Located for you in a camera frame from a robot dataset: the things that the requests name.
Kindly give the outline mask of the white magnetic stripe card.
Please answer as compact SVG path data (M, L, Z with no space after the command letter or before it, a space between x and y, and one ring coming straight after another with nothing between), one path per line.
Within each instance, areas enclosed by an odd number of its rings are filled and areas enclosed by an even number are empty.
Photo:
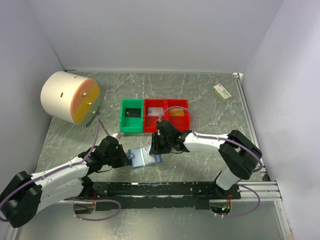
M160 117L164 112L162 107L148 107L146 110L147 117Z

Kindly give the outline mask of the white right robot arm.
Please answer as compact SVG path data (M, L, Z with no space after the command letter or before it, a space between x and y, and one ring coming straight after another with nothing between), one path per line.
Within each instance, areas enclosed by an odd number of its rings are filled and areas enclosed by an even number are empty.
M229 194L230 188L240 180L248 180L254 172L262 169L261 150L238 130L228 134L213 135L179 131L168 120L156 124L157 132L152 134L150 155L190 152L218 152L226 164L212 186L212 193L218 199Z

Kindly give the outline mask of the blue card holder wallet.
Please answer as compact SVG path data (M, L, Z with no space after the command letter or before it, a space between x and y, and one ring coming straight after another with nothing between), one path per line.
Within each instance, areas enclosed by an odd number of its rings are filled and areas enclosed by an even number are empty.
M151 145L129 149L127 158L131 162L131 168L143 168L163 162L161 155L150 154L150 150Z

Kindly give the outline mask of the green plastic bin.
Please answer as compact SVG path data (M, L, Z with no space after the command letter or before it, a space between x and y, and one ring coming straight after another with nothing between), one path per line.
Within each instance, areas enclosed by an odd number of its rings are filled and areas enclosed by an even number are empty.
M142 98L124 98L121 101L119 127L125 134L143 132L144 100Z

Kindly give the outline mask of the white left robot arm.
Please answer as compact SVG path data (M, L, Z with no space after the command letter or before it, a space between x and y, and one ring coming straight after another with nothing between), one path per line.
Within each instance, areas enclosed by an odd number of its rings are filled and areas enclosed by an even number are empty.
M118 139L106 136L99 145L93 145L57 167L33 174L21 171L0 195L0 220L19 228L41 210L62 200L95 204L98 193L89 175L101 172L103 166L116 169L129 164Z

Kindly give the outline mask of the red plastic bin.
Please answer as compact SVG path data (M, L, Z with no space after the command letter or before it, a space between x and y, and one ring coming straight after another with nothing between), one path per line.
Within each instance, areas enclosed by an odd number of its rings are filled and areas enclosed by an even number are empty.
M143 112L143 132L144 133L154 133L157 131L156 124L159 117L147 117L147 108L149 107L160 107L165 110L167 102L165 99L144 99L144 112Z
M189 103L187 99L167 99L167 108L166 111L166 119L177 128L180 132L190 129L190 114L187 110L189 108ZM170 117L169 116L169 109L172 108L182 108L184 109L184 116L183 117Z

